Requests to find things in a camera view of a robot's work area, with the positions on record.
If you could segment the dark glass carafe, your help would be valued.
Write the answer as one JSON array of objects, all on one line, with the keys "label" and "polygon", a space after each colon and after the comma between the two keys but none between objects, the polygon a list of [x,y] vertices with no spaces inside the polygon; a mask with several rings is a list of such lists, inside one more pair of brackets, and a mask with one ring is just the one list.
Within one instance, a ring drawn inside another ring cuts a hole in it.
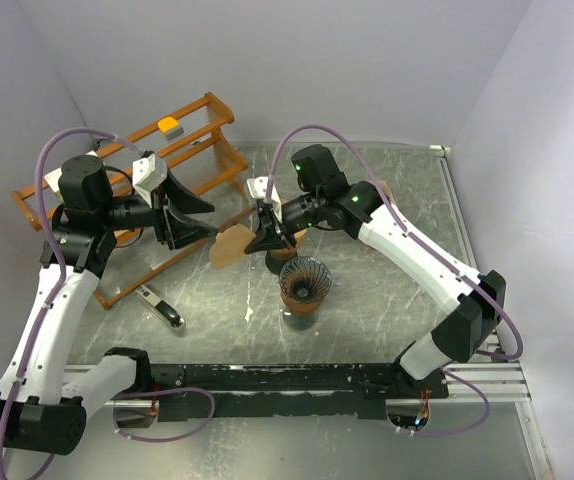
[{"label": "dark glass carafe", "polygon": [[297,256],[296,250],[271,250],[265,255],[265,265],[272,274],[278,275],[283,266]]}]

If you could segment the clear glass ribbed dripper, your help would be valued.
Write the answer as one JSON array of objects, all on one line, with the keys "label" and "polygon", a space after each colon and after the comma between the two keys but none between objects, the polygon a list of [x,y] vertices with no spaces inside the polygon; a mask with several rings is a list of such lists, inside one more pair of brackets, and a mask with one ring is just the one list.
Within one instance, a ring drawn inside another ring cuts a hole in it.
[{"label": "clear glass ribbed dripper", "polygon": [[297,256],[286,262],[278,276],[281,293],[298,303],[322,301],[332,287],[328,267],[314,257]]}]

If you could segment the grey glass carafe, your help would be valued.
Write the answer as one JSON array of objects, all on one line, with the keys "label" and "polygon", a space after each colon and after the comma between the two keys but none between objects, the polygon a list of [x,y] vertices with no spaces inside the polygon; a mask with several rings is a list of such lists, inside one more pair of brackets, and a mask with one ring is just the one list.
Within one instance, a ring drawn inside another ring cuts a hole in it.
[{"label": "grey glass carafe", "polygon": [[316,322],[318,317],[317,311],[312,312],[298,312],[285,307],[281,311],[283,323],[291,330],[304,331],[310,329]]}]

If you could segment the orange coffee filter box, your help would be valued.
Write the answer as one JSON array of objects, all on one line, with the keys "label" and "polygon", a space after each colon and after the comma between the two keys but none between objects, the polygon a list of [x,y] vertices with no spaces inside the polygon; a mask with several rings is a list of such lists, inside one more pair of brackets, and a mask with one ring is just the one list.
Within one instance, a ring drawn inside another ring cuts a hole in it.
[{"label": "orange coffee filter box", "polygon": [[381,197],[386,197],[388,203],[396,205],[397,201],[389,185],[385,181],[379,181],[378,185],[381,191]]}]

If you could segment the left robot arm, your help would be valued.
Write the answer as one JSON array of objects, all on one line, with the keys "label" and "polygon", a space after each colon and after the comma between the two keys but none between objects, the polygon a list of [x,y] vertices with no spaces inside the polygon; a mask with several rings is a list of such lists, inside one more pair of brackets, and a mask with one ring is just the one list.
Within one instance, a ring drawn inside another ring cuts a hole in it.
[{"label": "left robot arm", "polygon": [[35,301],[20,343],[0,379],[0,445],[70,454],[86,423],[119,394],[140,399],[154,385],[146,351],[113,347],[72,382],[64,373],[82,313],[93,296],[119,231],[152,228],[159,243],[181,249],[213,237],[197,220],[215,207],[183,186],[166,162],[149,152],[133,164],[133,191],[115,195],[96,155],[67,160],[58,188],[62,202],[49,224]]}]

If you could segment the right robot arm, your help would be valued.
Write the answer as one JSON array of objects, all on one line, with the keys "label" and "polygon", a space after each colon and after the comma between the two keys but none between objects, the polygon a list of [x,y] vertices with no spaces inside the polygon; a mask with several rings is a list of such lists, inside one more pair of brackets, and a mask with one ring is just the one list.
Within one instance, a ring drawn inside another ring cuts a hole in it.
[{"label": "right robot arm", "polygon": [[504,278],[495,271],[483,275],[448,255],[374,184],[349,183],[327,147],[305,147],[291,162],[302,191],[293,200],[282,202],[267,176],[246,183],[259,219],[246,253],[293,248],[296,233],[327,223],[400,267],[446,315],[396,359],[391,384],[398,395],[413,397],[437,369],[469,361],[501,319]]}]

